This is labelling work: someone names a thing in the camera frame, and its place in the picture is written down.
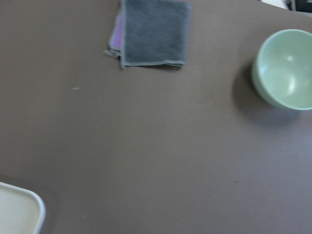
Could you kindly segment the cream plastic tray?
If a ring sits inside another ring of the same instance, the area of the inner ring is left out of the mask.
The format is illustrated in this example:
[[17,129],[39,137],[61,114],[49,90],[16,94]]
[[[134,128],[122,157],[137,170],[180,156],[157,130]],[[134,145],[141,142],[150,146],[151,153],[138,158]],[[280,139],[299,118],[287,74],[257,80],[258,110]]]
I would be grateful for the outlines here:
[[0,232],[39,234],[46,215],[43,200],[34,192],[0,184]]

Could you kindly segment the pink cloth under grey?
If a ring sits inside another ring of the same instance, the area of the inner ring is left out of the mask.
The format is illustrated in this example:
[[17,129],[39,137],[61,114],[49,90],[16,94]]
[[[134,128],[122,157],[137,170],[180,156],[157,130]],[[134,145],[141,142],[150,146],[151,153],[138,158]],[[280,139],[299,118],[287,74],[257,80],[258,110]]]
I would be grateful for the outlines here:
[[120,57],[122,51],[122,37],[123,37],[123,17],[121,9],[118,10],[114,28],[109,39],[108,49],[104,51],[105,54],[114,57]]

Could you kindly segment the mint green bowl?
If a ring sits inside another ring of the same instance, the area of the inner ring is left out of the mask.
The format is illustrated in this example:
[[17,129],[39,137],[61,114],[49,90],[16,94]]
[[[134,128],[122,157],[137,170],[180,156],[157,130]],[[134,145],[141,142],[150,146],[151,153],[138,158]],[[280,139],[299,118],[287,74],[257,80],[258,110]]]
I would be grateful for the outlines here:
[[289,110],[312,108],[312,35],[286,29],[269,36],[252,65],[252,83],[268,104]]

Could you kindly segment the grey folded cloth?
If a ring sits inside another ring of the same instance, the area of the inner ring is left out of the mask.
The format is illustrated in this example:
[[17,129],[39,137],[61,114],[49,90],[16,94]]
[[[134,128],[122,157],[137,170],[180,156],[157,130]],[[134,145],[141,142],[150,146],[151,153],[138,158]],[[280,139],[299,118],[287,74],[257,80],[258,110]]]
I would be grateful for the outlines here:
[[189,2],[124,0],[121,14],[123,67],[185,64],[191,16]]

